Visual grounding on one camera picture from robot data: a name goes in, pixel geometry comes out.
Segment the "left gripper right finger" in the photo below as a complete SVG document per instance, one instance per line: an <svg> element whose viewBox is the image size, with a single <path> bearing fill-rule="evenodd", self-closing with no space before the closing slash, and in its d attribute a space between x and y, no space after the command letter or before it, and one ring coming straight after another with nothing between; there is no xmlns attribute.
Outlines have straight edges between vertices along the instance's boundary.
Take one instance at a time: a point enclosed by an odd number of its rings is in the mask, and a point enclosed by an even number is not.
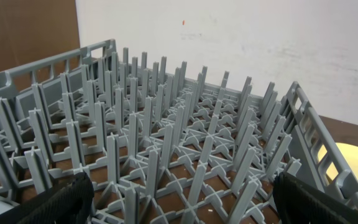
<svg viewBox="0 0 358 224"><path fill-rule="evenodd" d="M276 176L272 195L282 223L358 223L358 211L286 172Z"/></svg>

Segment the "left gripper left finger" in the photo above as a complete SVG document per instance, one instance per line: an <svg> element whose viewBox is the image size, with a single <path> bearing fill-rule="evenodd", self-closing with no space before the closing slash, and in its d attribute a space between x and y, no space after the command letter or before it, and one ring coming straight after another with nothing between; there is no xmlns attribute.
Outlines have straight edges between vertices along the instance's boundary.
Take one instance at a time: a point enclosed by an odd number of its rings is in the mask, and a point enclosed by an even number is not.
<svg viewBox="0 0 358 224"><path fill-rule="evenodd" d="M86 223L94 198L93 184L80 172L2 214L0 223Z"/></svg>

